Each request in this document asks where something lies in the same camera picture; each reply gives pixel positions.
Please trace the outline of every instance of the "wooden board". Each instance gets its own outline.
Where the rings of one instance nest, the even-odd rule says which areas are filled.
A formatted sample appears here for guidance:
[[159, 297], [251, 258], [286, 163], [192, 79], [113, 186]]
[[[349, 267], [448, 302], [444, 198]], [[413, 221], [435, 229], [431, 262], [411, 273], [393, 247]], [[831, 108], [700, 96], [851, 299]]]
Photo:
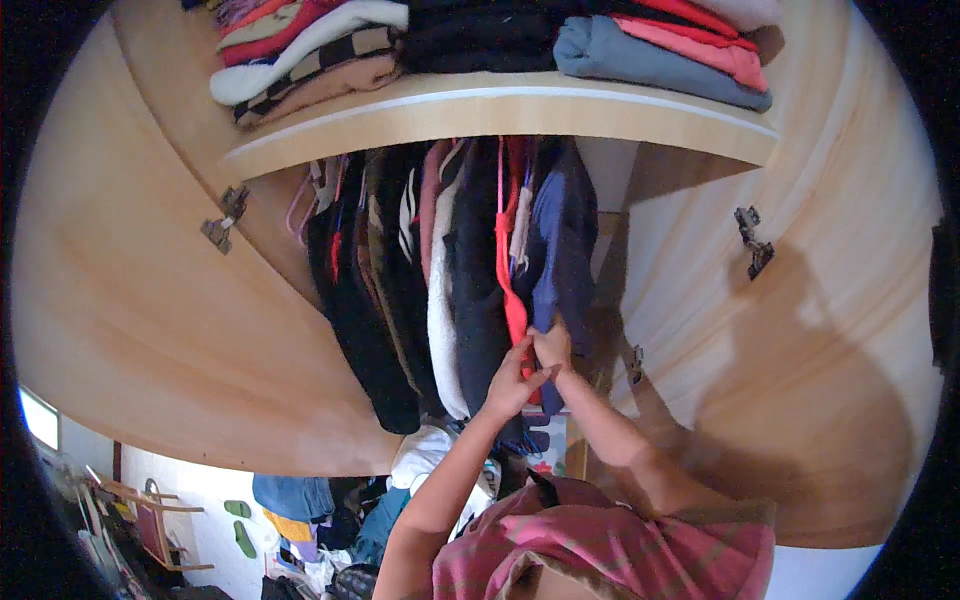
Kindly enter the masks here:
[[224, 162], [245, 180], [354, 150], [498, 133], [643, 140], [758, 166], [778, 139], [751, 110], [642, 85], [557, 72], [413, 75], [257, 129]]
[[[208, 199], [219, 201], [228, 186], [240, 183], [220, 159], [242, 132], [233, 125], [230, 109], [210, 97], [210, 75], [223, 68], [213, 51], [220, 37], [212, 14], [187, 12], [167, 0], [119, 0], [110, 13], [144, 103]], [[304, 298], [320, 306], [306, 250], [284, 223], [305, 175], [305, 168], [294, 166], [245, 181], [251, 194], [238, 227]], [[303, 210], [311, 199], [309, 194], [303, 199]]]
[[134, 85], [105, 16], [40, 130], [17, 219], [25, 385], [123, 444], [288, 475], [388, 472], [329, 323], [240, 235], [200, 234], [204, 189]]
[[[615, 360], [628, 415], [655, 415], [662, 397], [695, 428], [714, 485], [779, 502], [778, 543], [876, 544], [923, 464], [942, 386], [927, 322], [933, 156], [859, 12], [783, 10], [766, 168], [641, 144], [624, 243], [600, 275], [622, 315], [608, 315], [604, 367]], [[751, 205], [777, 253], [753, 282], [733, 218]], [[652, 383], [634, 394], [616, 356], [632, 346]]]

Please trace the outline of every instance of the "wooden shelf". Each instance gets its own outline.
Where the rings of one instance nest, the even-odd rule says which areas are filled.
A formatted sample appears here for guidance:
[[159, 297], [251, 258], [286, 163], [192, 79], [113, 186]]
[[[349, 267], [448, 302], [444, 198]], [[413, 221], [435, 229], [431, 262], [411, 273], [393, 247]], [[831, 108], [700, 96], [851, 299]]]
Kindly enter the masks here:
[[239, 180], [314, 158], [490, 134], [615, 137], [766, 164], [779, 136], [759, 114], [686, 94], [560, 73], [415, 75], [291, 114], [224, 156]]

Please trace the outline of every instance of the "gray folded sweater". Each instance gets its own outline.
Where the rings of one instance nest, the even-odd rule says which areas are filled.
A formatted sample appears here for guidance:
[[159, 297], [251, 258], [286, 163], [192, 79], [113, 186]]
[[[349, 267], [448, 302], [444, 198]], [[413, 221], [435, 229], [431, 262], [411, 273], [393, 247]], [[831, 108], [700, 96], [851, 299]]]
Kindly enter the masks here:
[[560, 28], [553, 57], [562, 73], [653, 85], [765, 112], [769, 91], [757, 92], [726, 73], [628, 36], [604, 15], [571, 16]]

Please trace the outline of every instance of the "checkered fabric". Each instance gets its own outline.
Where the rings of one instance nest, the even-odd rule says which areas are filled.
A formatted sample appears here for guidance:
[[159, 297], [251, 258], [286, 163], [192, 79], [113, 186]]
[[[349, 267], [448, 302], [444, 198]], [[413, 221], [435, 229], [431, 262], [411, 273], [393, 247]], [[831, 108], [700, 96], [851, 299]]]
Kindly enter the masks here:
[[433, 563], [433, 590], [411, 597], [511, 597], [542, 564], [599, 598], [758, 600], [773, 567], [773, 505], [644, 518], [589, 483], [550, 478], [560, 505], [544, 509], [528, 486], [491, 506]]
[[304, 57], [266, 90], [233, 107], [233, 120], [242, 127], [255, 125], [301, 85], [350, 60], [388, 54], [394, 50], [396, 40], [397, 30], [379, 26], [360, 29], [331, 41]]

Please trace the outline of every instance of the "hand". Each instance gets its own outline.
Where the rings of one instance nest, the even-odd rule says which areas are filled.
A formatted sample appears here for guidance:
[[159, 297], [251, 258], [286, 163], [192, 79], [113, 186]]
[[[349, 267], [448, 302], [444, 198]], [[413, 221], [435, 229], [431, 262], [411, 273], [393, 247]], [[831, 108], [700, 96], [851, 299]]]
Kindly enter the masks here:
[[503, 357], [500, 368], [490, 382], [487, 390], [487, 399], [484, 401], [480, 414], [490, 415], [492, 418], [506, 423], [523, 408], [527, 398], [538, 387], [543, 385], [553, 375], [554, 368], [537, 371], [524, 380], [520, 373], [523, 354], [526, 353], [533, 338], [527, 336], [520, 340]]
[[534, 339], [534, 351], [542, 366], [559, 365], [558, 370], [570, 369], [570, 334], [562, 320], [558, 319], [546, 333], [530, 327], [527, 335]]

